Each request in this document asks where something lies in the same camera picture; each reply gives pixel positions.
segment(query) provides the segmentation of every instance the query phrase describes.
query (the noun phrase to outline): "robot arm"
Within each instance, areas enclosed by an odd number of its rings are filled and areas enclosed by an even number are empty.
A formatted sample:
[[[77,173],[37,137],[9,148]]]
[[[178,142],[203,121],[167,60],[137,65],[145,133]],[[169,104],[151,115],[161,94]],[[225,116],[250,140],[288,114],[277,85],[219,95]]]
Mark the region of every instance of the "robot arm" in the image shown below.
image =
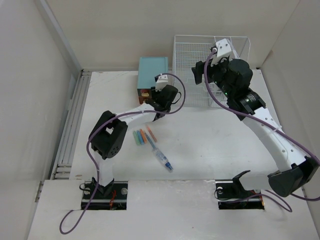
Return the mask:
[[[227,97],[230,109],[255,116],[282,132],[281,127],[273,120],[265,102],[249,88],[253,72],[249,64],[239,59],[232,44],[223,39],[216,42],[211,49],[214,53],[207,69],[208,82],[214,82]],[[205,63],[200,61],[192,68],[195,83],[202,82]],[[272,189],[278,195],[287,197],[296,189],[307,183],[318,164],[315,159],[307,157],[298,147],[286,138],[270,129],[263,123],[249,117],[237,115],[240,121],[247,125],[260,139],[273,157],[278,171],[266,175],[247,175],[245,171],[232,180],[218,180],[216,186],[224,191],[218,195],[221,199],[245,198],[250,196],[250,190]]]
[[[105,111],[98,122],[94,126],[90,136],[108,120],[116,115],[125,113],[138,112],[119,117],[101,129],[91,140],[91,148],[94,150],[94,159],[103,170],[103,174],[99,175],[98,192],[107,196],[113,185],[113,158],[121,149],[127,130],[134,128],[144,123],[149,123],[162,118],[165,113],[170,112],[171,105],[178,93],[178,89],[172,85],[168,85],[168,76],[160,75],[156,79],[156,85],[151,89],[152,99],[146,100],[140,106],[126,112],[113,114],[110,111]],[[93,188],[97,184],[92,178]]]

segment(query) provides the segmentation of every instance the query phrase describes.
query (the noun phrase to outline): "white wall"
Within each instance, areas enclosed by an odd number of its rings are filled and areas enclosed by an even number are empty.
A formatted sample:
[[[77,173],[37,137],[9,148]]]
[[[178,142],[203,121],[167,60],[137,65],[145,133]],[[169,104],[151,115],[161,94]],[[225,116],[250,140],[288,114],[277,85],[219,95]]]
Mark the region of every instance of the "white wall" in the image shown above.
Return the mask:
[[[320,0],[301,0],[262,65],[285,132],[320,156]],[[320,196],[320,170],[305,185]],[[320,232],[320,202],[310,202]]]
[[[21,240],[48,173],[71,72],[33,0],[0,0],[0,239]]]
[[[48,0],[84,68],[169,57],[174,35],[248,36],[260,67],[299,0]]]

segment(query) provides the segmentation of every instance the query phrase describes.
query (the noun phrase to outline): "cable clip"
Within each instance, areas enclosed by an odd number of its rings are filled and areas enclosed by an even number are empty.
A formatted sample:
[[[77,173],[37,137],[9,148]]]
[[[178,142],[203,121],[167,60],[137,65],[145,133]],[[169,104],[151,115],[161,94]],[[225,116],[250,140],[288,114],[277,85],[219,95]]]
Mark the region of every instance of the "cable clip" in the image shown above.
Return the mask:
[[[279,125],[278,127],[276,127],[275,129],[271,130],[270,132],[268,132],[266,135],[269,136],[270,134],[274,134],[276,133],[278,130],[282,129],[282,126]]]

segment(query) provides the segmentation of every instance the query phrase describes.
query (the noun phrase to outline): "syringe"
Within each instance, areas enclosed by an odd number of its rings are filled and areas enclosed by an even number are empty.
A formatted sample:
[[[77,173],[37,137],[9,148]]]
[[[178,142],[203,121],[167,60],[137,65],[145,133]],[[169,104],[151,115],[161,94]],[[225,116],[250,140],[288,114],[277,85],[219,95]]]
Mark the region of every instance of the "syringe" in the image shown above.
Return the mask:
[[[146,139],[148,139],[149,143],[152,146],[152,152],[155,155],[155,157],[169,170],[172,171],[174,168],[171,166],[168,158],[160,151],[159,148],[156,147],[156,145],[152,142],[151,138],[144,132],[144,135],[146,136]]]

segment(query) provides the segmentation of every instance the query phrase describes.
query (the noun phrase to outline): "teal box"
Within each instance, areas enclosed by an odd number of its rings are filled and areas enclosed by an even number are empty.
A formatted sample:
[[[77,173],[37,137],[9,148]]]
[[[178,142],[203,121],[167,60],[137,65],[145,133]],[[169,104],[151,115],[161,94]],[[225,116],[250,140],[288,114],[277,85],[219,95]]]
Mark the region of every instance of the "teal box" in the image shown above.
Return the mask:
[[[140,104],[151,99],[151,88],[156,86],[155,76],[167,72],[167,57],[140,57],[137,84]]]

